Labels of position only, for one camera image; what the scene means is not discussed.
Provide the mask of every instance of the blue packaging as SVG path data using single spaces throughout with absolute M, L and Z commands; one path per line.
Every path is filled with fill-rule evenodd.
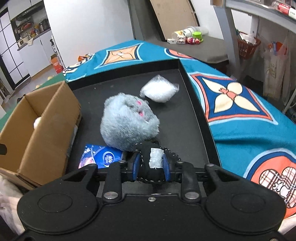
M 122 160 L 123 152 L 109 146 L 97 146 L 87 144 L 80 159 L 78 168 L 95 163 L 98 168 L 109 167 L 115 161 Z

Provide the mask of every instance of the kitchen cabinet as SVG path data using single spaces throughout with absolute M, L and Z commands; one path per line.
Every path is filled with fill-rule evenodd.
M 7 7 L 10 20 L 12 20 L 31 6 L 32 5 L 30 0 L 9 0 L 7 2 Z
M 47 56 L 47 59 L 50 62 L 51 56 L 54 54 L 54 51 L 52 49 L 52 44 L 50 42 L 50 40 L 52 39 L 52 31 L 50 30 L 50 31 L 44 33 L 39 38 L 41 40 L 41 44 L 43 46 L 44 52 Z
M 40 38 L 34 39 L 32 45 L 26 45 L 19 53 L 31 77 L 50 65 Z
M 41 2 L 42 0 L 31 0 L 31 4 L 32 6 L 35 5 L 36 3 L 39 3 Z

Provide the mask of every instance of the white plush ball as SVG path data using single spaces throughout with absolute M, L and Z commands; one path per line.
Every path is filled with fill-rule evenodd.
M 38 118 L 34 121 L 34 129 L 36 129 L 36 127 L 37 127 L 37 125 L 39 124 L 40 120 L 41 120 L 41 116 L 38 117 Z

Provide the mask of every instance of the gray countertop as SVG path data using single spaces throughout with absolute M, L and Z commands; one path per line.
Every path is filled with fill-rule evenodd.
M 36 35 L 35 37 L 33 37 L 33 41 L 34 41 L 34 39 L 39 38 L 41 35 L 47 33 L 47 32 L 50 31 L 50 30 L 51 30 L 51 29 L 49 28 L 49 29 L 43 31 L 42 33 Z M 28 43 L 25 43 L 25 44 L 23 44 L 22 46 L 20 46 L 20 47 L 18 48 L 18 51 L 20 51 L 20 50 L 21 50 L 22 48 L 24 48 L 26 45 L 28 45 Z

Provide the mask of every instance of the red basket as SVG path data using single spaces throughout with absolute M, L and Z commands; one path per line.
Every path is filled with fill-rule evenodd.
M 256 38 L 256 44 L 248 44 L 246 41 L 244 40 L 237 40 L 237 43 L 239 45 L 239 55 L 242 59 L 249 59 L 253 56 L 256 48 L 261 44 L 261 40 Z

